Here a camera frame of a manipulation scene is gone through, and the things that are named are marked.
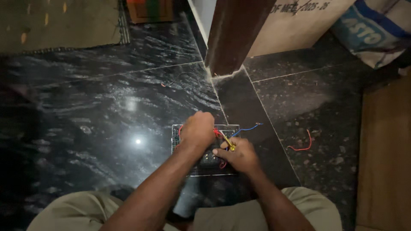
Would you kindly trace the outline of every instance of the black granite floor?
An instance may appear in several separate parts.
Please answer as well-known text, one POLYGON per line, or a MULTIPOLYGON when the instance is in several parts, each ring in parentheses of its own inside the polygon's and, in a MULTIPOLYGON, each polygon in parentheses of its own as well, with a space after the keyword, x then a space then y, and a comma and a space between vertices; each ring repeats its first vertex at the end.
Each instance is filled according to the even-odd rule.
POLYGON ((302 186, 318 190, 354 230, 362 91, 397 77, 374 71, 327 33, 313 48, 247 58, 245 68, 302 186), (294 151, 287 146, 309 150, 294 151))
MULTIPOLYGON (((130 192, 171 155, 172 125, 199 110, 216 124, 264 123, 241 135, 279 186, 299 185, 247 74, 211 81, 184 16, 130 33, 127 46, 0 60, 2 229, 25 230, 70 192, 130 192)), ((188 178, 174 212, 251 198, 241 175, 188 178)))

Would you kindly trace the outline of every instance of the cardboard box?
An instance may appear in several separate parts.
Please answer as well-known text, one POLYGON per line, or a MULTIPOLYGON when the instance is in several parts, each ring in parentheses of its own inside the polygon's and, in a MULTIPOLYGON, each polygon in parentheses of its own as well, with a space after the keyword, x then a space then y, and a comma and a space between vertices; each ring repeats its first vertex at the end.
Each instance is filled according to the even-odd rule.
POLYGON ((278 0, 247 57, 309 48, 355 0, 278 0))
POLYGON ((127 0, 133 23, 173 20, 173 0, 127 0))

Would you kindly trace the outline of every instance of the wall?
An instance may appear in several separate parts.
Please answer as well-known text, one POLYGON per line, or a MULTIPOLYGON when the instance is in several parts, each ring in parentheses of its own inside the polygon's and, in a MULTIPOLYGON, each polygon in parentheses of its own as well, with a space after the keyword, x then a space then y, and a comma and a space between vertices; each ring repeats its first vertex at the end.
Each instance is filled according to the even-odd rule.
POLYGON ((188 0, 204 42, 207 44, 217 0, 188 0))

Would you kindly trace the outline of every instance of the sack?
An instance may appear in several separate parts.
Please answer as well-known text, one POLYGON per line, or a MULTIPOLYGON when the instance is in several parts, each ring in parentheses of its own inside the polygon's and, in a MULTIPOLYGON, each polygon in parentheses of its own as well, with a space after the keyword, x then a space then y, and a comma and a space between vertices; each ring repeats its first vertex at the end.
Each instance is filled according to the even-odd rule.
POLYGON ((411 0, 357 0, 331 30, 350 52, 378 69, 411 46, 411 0))

